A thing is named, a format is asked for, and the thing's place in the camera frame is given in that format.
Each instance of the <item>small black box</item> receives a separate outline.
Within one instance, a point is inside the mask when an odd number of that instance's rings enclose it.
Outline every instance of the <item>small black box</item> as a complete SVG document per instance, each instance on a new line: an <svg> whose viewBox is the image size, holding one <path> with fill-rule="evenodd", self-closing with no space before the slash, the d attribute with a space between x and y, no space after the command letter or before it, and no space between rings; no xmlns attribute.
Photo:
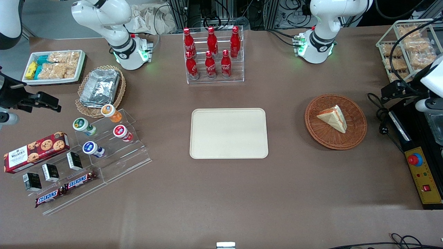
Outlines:
<svg viewBox="0 0 443 249"><path fill-rule="evenodd" d="M75 152L69 152L67 154L69 167L73 170L81 170L83 168L80 156Z"/></svg>
<svg viewBox="0 0 443 249"><path fill-rule="evenodd" d="M43 175L48 182L57 182L60 179L57 167L55 165L45 163L42 165Z"/></svg>
<svg viewBox="0 0 443 249"><path fill-rule="evenodd" d="M25 183L25 189L28 191L39 191L42 189L42 183L40 177L35 173L26 173L23 175L23 182Z"/></svg>

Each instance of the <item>table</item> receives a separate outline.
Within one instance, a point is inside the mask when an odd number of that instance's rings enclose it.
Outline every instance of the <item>table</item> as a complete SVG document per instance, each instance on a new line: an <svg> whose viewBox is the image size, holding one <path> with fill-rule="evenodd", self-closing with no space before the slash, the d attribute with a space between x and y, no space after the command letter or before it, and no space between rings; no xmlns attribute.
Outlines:
<svg viewBox="0 0 443 249"><path fill-rule="evenodd" d="M376 107L366 99L387 84L375 47L387 29L342 29L333 54L319 65L295 58L272 34L246 32L246 81L230 86L187 85L181 35L162 36L152 63L124 70L121 105L137 119L153 162L51 216L33 208L20 180L0 174L1 245L191 249L235 241L239 249L323 249L389 241L397 232L441 246L443 211L421 210L404 156L378 133ZM86 72L118 66L104 39L31 40L31 51L64 49L86 52ZM77 89L28 89L59 98L62 112L20 112L20 122L0 132L0 151L58 130L73 136L72 121L81 116ZM368 132L356 148L332 151L307 132L305 108L323 93L346 95L364 111ZM268 157L192 159L192 111L240 107L265 110Z"/></svg>

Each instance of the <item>red bottle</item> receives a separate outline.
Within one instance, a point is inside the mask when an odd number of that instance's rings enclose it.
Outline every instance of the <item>red bottle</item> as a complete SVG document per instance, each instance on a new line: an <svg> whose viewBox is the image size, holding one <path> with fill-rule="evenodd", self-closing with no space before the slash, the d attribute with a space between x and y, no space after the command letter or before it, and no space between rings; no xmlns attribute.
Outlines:
<svg viewBox="0 0 443 249"><path fill-rule="evenodd" d="M191 52L192 58L195 59L195 57L197 57L197 51L195 50L194 38L192 38L191 32L187 27L183 29L183 33L185 34L185 52Z"/></svg>
<svg viewBox="0 0 443 249"><path fill-rule="evenodd" d="M238 27L234 26L232 28L232 36L231 36L231 57L237 58L239 52L240 52L240 36L238 35Z"/></svg>
<svg viewBox="0 0 443 249"><path fill-rule="evenodd" d="M215 71L215 61L212 58L212 53L210 51L206 51L205 65L208 78L215 79L217 77L217 72Z"/></svg>
<svg viewBox="0 0 443 249"><path fill-rule="evenodd" d="M218 56L218 42L217 37L214 35L214 27L210 26L208 28L208 50L212 53L212 57L217 58Z"/></svg>
<svg viewBox="0 0 443 249"><path fill-rule="evenodd" d="M186 69L189 73L189 79L196 80L200 77L200 74L197 71L197 63L192 58L191 52L186 52Z"/></svg>
<svg viewBox="0 0 443 249"><path fill-rule="evenodd" d="M223 50L223 58L221 60L221 75L223 78L231 77L231 58L229 58L229 51Z"/></svg>

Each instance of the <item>white cloth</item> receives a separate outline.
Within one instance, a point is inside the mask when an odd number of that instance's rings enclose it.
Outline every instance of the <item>white cloth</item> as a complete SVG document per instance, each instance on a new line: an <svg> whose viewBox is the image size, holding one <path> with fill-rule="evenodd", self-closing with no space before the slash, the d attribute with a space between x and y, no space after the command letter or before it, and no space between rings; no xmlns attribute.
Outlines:
<svg viewBox="0 0 443 249"><path fill-rule="evenodd" d="M147 32L153 35L159 33L164 35L176 31L177 27L174 17L171 14L171 8L169 6L161 7L165 4L167 3L132 5L133 29L135 32Z"/></svg>

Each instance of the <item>wicker basket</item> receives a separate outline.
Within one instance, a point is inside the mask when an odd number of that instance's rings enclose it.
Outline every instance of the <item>wicker basket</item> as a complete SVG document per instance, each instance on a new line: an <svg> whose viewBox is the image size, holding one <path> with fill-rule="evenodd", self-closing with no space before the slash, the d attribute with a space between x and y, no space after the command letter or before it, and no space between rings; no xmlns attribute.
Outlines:
<svg viewBox="0 0 443 249"><path fill-rule="evenodd" d="M319 112L340 106L348 128L341 133L317 118ZM335 150L348 150L361 143L366 135L366 117L360 107L349 98L337 94L324 94L314 98L305 112L306 127L312 137L322 145Z"/></svg>
<svg viewBox="0 0 443 249"><path fill-rule="evenodd" d="M118 109L118 105L120 104L121 100L123 99L124 90L126 89L126 80L124 79L123 73L120 69L114 67L114 66L100 66L96 69L102 69L102 70L115 70L120 73L120 81L118 83L117 93L116 93L116 99L114 100L114 107ZM83 89L85 88L85 84L88 81L88 78L90 76L91 72L83 79L80 87L78 88L78 96L81 96L83 93ZM93 117L93 118L101 118L103 115L100 112L100 108L90 108L85 107L80 103L80 99L77 99L75 101L75 105L77 106L77 110L81 112L82 114L85 114L86 116Z"/></svg>

